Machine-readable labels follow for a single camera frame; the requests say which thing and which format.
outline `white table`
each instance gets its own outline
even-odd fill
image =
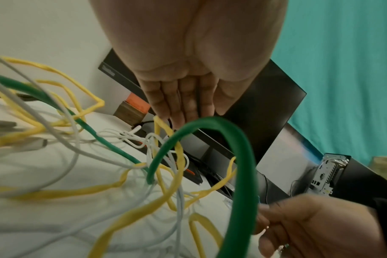
[[[49,106],[40,103],[31,103],[33,107],[42,112],[49,114],[56,114],[56,111]],[[129,130],[128,124],[120,119],[99,114],[91,113],[87,117],[87,123],[96,131],[105,128],[112,128],[115,130]],[[20,125],[25,123],[20,122],[5,111],[0,111],[1,120],[17,121]],[[83,131],[81,134],[84,139],[92,139],[93,137]],[[125,152],[133,155],[141,162],[145,161],[145,155],[125,143],[116,144]],[[110,159],[124,161],[124,158],[108,151],[103,147],[95,144],[83,143],[81,148],[85,151],[95,153]],[[36,182],[44,181],[52,175],[59,173],[64,168],[63,164],[70,161],[73,153],[65,148],[60,143],[49,144],[46,148],[37,151],[29,151],[24,153],[15,153],[9,156],[0,158],[0,184],[10,186],[28,186]],[[80,156],[75,168],[65,178],[58,183],[48,187],[48,189],[75,189],[80,187],[87,187],[96,184],[108,184],[119,179],[122,168],[106,164],[91,158]],[[165,181],[169,183],[171,176],[163,171]],[[121,189],[112,189],[103,193],[98,193],[84,197],[71,197],[65,199],[58,199],[52,201],[39,202],[20,202],[11,200],[0,200],[0,222],[15,222],[15,223],[56,223],[64,224],[69,221],[84,218],[90,214],[97,213],[104,209],[110,209],[116,205],[124,205],[127,202],[136,198],[135,194],[140,193],[144,178],[141,172],[132,172]],[[204,179],[201,185],[183,179],[182,186],[185,191],[198,191],[210,188],[210,185]],[[162,195],[160,188],[156,186],[153,193],[147,201],[154,200]],[[216,228],[225,234],[230,209],[224,204],[225,197],[218,192],[213,192],[207,197],[194,204],[189,209],[189,213],[197,212],[208,217],[216,226]],[[199,257],[194,240],[188,226],[188,216],[185,212],[184,220],[182,221],[182,243],[195,256]],[[114,219],[102,222],[86,231],[95,236],[99,236],[104,229],[106,229]],[[153,215],[149,215],[131,226],[114,234],[112,243],[133,243],[152,239],[155,236],[162,235],[167,232],[176,221],[176,213],[169,210],[167,204],[163,205]],[[218,248],[212,237],[200,225],[197,226],[202,244],[204,246],[207,257],[215,257]],[[50,234],[46,233],[19,233],[19,234],[0,234],[0,251],[5,249],[16,249],[20,246],[27,245],[43,239]],[[170,240],[166,240],[161,244],[162,247],[169,245]],[[61,258],[61,257],[87,257],[91,246],[69,237],[54,244],[51,244],[27,257],[47,257],[47,258]],[[106,254],[105,257],[157,257],[158,252],[145,252],[143,250],[128,252],[128,253],[114,253]],[[248,257],[261,257],[258,252],[258,236],[253,236],[249,246]]]

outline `human hand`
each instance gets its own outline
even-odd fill
[[[175,129],[199,113],[223,115],[239,99],[269,61],[287,8],[287,0],[91,4],[154,112]]]
[[[387,246],[376,211],[337,198],[299,195],[259,205],[255,234],[260,253],[271,257],[289,244],[286,258],[387,258]]]

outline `black monitor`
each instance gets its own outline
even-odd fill
[[[100,64],[99,69],[147,101],[136,77],[113,49]],[[305,95],[306,93],[270,60],[243,96],[223,117],[244,131],[252,144],[256,162],[259,162]],[[220,133],[199,130],[194,135],[227,158],[233,157],[229,145]]]

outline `computer monitor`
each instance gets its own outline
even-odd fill
[[[99,69],[147,101],[134,74],[112,49]],[[306,93],[272,60],[258,74],[243,96],[222,117],[239,126],[248,137],[259,162],[280,133]],[[195,136],[232,158],[223,136],[212,130],[198,130]]]

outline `teal curtain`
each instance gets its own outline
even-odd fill
[[[319,151],[387,155],[387,0],[290,0],[272,59],[307,92],[290,124]]]

